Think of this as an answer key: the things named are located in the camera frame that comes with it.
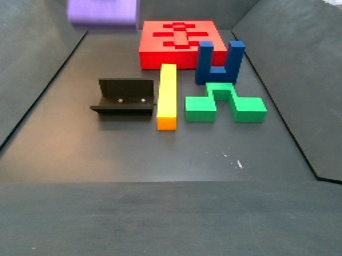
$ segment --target toy block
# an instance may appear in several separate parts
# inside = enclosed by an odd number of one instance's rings
[[[67,0],[69,23],[80,29],[137,29],[138,0]]]
[[[197,66],[194,72],[196,85],[204,85],[206,82],[228,82],[234,84],[244,49],[245,47],[241,41],[229,41],[224,66],[210,66],[212,44],[208,41],[200,42],[197,50]]]
[[[185,97],[185,121],[213,122],[216,119],[216,104],[209,97]]]
[[[153,80],[141,78],[98,79],[101,100],[90,109],[98,114],[152,115]]]
[[[209,120],[213,122],[213,113],[216,113],[214,101],[224,100],[229,105],[234,122],[263,122],[267,114],[263,100],[260,98],[238,97],[232,83],[206,83],[205,96],[185,98],[185,121],[205,122]]]
[[[141,69],[160,69],[162,63],[196,69],[202,40],[212,41],[212,65],[224,65],[226,48],[212,21],[145,21],[138,46]]]
[[[176,65],[162,64],[157,96],[156,129],[176,130]]]
[[[260,123],[264,120],[267,109],[260,98],[240,97],[234,99],[232,116],[234,122]]]

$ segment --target gray surface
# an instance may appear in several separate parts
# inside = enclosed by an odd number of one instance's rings
[[[221,31],[224,41],[232,39]],[[98,118],[89,110],[101,93],[97,78],[144,77],[138,34],[88,34],[0,156],[1,181],[205,181],[299,182],[312,175],[283,126],[263,86],[245,61],[236,90],[261,97],[268,115],[261,124],[233,123],[226,104],[216,122],[184,122],[184,97],[202,95],[193,70],[178,75],[178,126],[157,132],[150,120]]]
[[[0,146],[84,34],[63,12],[63,1],[0,0]]]
[[[141,0],[140,28],[145,20],[213,20],[218,29],[233,27],[259,0]]]
[[[1,184],[17,255],[340,256],[342,189],[264,182]]]
[[[316,175],[342,180],[342,12],[261,0],[233,28]]]

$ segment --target dark gray wall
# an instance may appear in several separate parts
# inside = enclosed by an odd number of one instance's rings
[[[0,145],[67,58],[84,32],[65,1],[0,0]]]
[[[342,11],[261,0],[233,28],[316,175],[342,180]]]
[[[259,0],[140,0],[140,27],[144,20],[213,20],[218,29],[230,29]]]

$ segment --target blue block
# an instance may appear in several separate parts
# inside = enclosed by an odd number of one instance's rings
[[[196,85],[206,82],[236,83],[240,63],[245,46],[241,41],[229,41],[225,64],[221,67],[212,66],[213,45],[209,41],[198,43],[197,66],[194,73]]]
[[[197,66],[194,73],[194,81],[197,85],[204,85],[206,81],[205,74],[209,74],[210,60],[213,53],[213,44],[210,41],[198,42],[197,49]]]
[[[228,82],[232,84],[236,83],[244,49],[245,46],[241,41],[229,41],[226,60],[224,64],[226,71],[226,80],[222,82]]]

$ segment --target gray floor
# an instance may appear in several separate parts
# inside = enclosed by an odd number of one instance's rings
[[[319,182],[1,184],[6,256],[340,256],[342,190]]]
[[[232,38],[221,31],[224,41]],[[97,78],[145,77],[138,67],[138,34],[86,35],[49,90],[0,156],[0,180],[10,182],[312,181],[249,63],[243,60],[236,90],[261,97],[261,124],[236,124],[220,103],[213,124],[184,122],[184,97],[202,95],[193,71],[177,72],[178,127],[157,132],[150,120],[100,118]]]

